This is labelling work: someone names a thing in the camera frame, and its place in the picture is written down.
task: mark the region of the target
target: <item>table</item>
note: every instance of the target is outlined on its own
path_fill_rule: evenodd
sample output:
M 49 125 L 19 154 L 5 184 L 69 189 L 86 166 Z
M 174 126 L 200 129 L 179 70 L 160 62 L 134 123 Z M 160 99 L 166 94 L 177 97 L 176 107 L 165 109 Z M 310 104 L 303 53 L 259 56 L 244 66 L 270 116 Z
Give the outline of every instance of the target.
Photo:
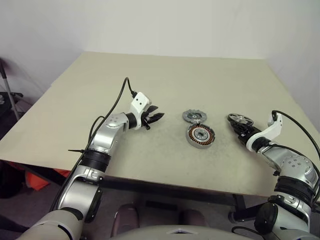
M 246 115 L 263 130 L 271 110 L 281 110 L 319 143 L 319 133 L 264 60 L 84 52 L 0 141 L 0 159 L 70 170 L 79 154 L 68 149 L 85 147 L 92 122 L 109 111 L 125 77 L 165 115 L 149 131 L 130 130 L 123 136 L 107 169 L 110 178 L 200 193 L 270 196 L 277 178 L 238 142 L 229 113 Z M 127 112 L 131 100 L 126 88 L 114 113 Z M 216 134 L 210 148 L 187 142 L 190 124 L 182 113 L 188 109 L 207 114 L 205 124 Z M 288 119 L 276 141 L 320 168 L 312 144 Z

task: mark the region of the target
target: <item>floor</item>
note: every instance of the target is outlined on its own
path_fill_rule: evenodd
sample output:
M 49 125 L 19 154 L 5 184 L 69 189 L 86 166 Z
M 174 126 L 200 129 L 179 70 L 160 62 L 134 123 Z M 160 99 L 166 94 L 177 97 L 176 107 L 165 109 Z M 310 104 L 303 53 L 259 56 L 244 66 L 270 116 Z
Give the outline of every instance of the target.
M 18 224 L 30 227 L 48 212 L 58 188 L 55 184 L 48 185 L 40 191 L 34 191 L 25 187 L 18 195 L 12 198 L 0 199 L 0 214 L 14 220 Z M 146 201 L 157 201 L 176 205 L 177 210 L 146 207 Z M 247 207 L 265 201 L 265 197 L 245 196 Z M 208 225 L 212 228 L 228 232 L 230 232 L 234 226 L 246 226 L 254 229 L 253 221 L 237 224 L 229 222 L 228 213 L 232 210 L 230 206 L 105 188 L 96 218 L 92 223 L 84 225 L 82 234 L 86 236 L 88 240 L 108 239 L 117 209 L 127 203 L 134 203 L 136 205 L 141 227 L 177 224 L 180 210 L 195 209 L 203 213 Z M 319 225 L 320 215 L 312 214 L 311 232 L 316 236 L 320 235 Z M 241 233 L 255 240 L 261 239 L 260 236 L 253 233 Z M 0 240 L 13 240 L 19 235 L 19 233 L 0 230 Z

